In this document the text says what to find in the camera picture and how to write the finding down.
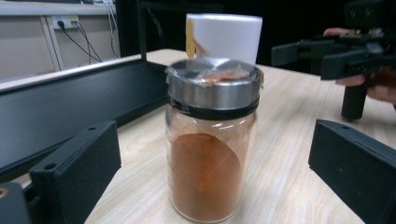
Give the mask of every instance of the metal lid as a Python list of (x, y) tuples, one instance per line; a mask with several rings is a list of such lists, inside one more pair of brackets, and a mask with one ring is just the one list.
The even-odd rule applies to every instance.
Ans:
[(258, 103), (263, 72), (248, 63), (196, 58), (166, 68), (168, 94), (180, 105), (235, 110)]

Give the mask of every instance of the brown powder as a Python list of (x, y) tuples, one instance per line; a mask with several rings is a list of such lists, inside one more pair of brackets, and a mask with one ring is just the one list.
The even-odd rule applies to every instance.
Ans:
[(233, 151), (207, 133), (179, 136), (171, 146), (172, 200), (179, 212), (199, 221), (217, 221), (235, 210), (242, 169)]

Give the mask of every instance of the black cable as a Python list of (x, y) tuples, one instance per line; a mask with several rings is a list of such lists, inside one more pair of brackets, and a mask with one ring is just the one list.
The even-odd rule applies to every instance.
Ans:
[(82, 33), (82, 35), (84, 36), (85, 40), (87, 41), (87, 48), (88, 48), (88, 53), (90, 54), (88, 57), (88, 64), (91, 64), (91, 48), (90, 48), (90, 41), (88, 40), (87, 34), (85, 33), (84, 29), (81, 29), (81, 27), (79, 26), (78, 23), (76, 23), (77, 28), (79, 29), (79, 31)]
[[(84, 48), (82, 48), (67, 32), (66, 32), (66, 30), (64, 29), (64, 23), (62, 22), (62, 21), (58, 21), (58, 25), (61, 27), (61, 29), (64, 31), (64, 34), (67, 36), (67, 37), (69, 37), (69, 39), (71, 40), (71, 41), (73, 41), (73, 43), (75, 43), (80, 49), (82, 49), (82, 51), (84, 51), (86, 54), (88, 54), (88, 55), (91, 55), (90, 53), (88, 53)], [(99, 63), (101, 63), (102, 62), (102, 60), (101, 59), (97, 59), (97, 58), (95, 58), (95, 57), (93, 57), (93, 56), (91, 56), (93, 59), (95, 59), (97, 62), (99, 62)]]
[(100, 60), (100, 62), (102, 62), (102, 59), (100, 59), (99, 55), (96, 53), (95, 49), (93, 48), (93, 46), (91, 45), (91, 42), (88, 40), (88, 36), (87, 33), (85, 33), (84, 27), (82, 27), (81, 23), (79, 23), (79, 21), (74, 21), (78, 27), (78, 29), (81, 31), (82, 35), (84, 35), (85, 39), (88, 42), (88, 48), (91, 47), (91, 49), (93, 50), (93, 53), (95, 53), (96, 57)]

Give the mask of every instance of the paper cup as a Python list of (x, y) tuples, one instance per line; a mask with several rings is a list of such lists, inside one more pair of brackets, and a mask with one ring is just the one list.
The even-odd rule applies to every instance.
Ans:
[(255, 64), (262, 18), (233, 14), (187, 14), (186, 52), (192, 58), (229, 58)]

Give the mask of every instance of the glass jar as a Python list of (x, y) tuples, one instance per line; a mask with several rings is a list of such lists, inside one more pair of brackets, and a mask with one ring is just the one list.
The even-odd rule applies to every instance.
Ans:
[(174, 63), (166, 73), (172, 205), (194, 221), (224, 220), (240, 201), (263, 73), (250, 64), (213, 58)]

